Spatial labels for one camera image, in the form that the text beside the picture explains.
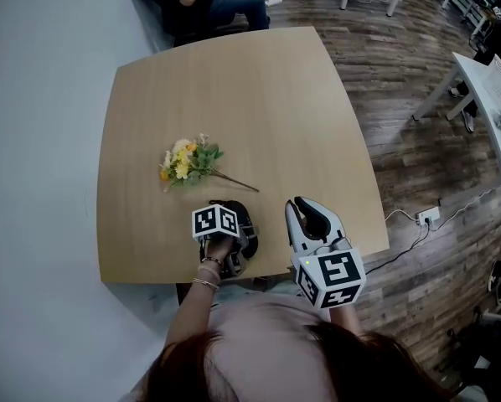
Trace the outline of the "black office chair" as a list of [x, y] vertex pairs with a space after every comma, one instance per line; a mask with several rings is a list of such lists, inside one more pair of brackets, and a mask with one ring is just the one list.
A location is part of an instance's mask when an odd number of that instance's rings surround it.
[[462, 387], [478, 386], [489, 402], [501, 402], [501, 314], [475, 310], [474, 322], [447, 331], [452, 343], [449, 365]]

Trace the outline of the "long white table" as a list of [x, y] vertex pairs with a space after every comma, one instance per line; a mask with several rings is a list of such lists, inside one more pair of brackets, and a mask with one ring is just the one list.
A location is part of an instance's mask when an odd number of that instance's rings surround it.
[[412, 119], [420, 120], [447, 92], [448, 86], [455, 79], [463, 80], [469, 92], [447, 113], [447, 119], [451, 120], [459, 115], [471, 102], [476, 103], [497, 155], [501, 174], [501, 59], [495, 56], [490, 64], [485, 65], [458, 53], [454, 53], [452, 57], [452, 68], [416, 109]]

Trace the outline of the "person's pink shirt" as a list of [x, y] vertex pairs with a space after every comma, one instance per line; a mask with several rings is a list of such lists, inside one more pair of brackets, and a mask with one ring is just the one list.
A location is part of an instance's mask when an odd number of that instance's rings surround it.
[[298, 296], [211, 306], [208, 328], [163, 351], [130, 402], [349, 402], [361, 394], [361, 338]]

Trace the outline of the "person's left forearm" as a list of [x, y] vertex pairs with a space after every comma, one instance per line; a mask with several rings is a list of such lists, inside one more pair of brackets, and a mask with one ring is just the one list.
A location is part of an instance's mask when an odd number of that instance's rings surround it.
[[215, 293], [219, 289], [221, 266], [205, 260], [199, 265], [197, 275], [179, 306], [165, 340], [165, 348], [205, 332]]

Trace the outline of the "white power strip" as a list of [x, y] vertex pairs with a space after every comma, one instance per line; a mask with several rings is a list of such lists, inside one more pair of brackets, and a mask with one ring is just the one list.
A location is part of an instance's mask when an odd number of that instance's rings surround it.
[[423, 210], [416, 215], [416, 222], [420, 226], [431, 226], [441, 217], [438, 206]]

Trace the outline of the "person's left hand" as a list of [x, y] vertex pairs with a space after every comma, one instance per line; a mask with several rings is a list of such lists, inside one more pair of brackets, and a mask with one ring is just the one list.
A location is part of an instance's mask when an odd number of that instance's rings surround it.
[[210, 239], [206, 245], [205, 259], [223, 265], [232, 251], [233, 243], [234, 239], [230, 236]]

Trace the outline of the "black chair row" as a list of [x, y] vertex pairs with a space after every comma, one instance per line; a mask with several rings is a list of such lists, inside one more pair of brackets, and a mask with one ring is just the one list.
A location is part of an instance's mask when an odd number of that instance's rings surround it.
[[141, 22], [147, 46], [153, 54], [201, 40], [243, 33], [248, 29], [245, 17], [236, 14], [228, 25], [206, 29], [202, 32], [184, 31], [174, 34], [172, 28], [169, 28], [169, 32], [165, 31], [162, 9], [157, 2], [154, 0], [132, 0], [132, 4]]

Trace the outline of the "yellow artificial flower bouquet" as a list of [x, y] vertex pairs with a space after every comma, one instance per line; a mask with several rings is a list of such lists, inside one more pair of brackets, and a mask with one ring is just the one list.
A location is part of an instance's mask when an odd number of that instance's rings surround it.
[[210, 142], [209, 136], [203, 133], [193, 140], [177, 140], [165, 152], [163, 161], [158, 165], [163, 190], [167, 192], [175, 187], [195, 186], [207, 177], [216, 177], [259, 193], [258, 188], [236, 180], [217, 168], [217, 163], [224, 154], [219, 145]]

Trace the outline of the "person's right forearm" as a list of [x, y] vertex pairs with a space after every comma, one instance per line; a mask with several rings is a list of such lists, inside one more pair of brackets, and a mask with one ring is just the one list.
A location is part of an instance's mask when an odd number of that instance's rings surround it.
[[362, 335], [364, 330], [353, 304], [342, 305], [329, 310], [330, 322], [355, 335]]

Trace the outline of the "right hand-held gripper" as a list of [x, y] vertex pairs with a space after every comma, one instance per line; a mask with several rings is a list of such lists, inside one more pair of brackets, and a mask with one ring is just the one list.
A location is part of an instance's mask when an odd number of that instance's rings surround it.
[[[340, 218], [318, 201], [297, 196], [295, 203], [287, 201], [285, 219], [290, 246], [300, 252], [292, 255], [295, 282], [310, 304], [332, 309], [355, 303], [366, 275], [359, 250], [345, 239]], [[308, 239], [333, 243], [303, 253]]]

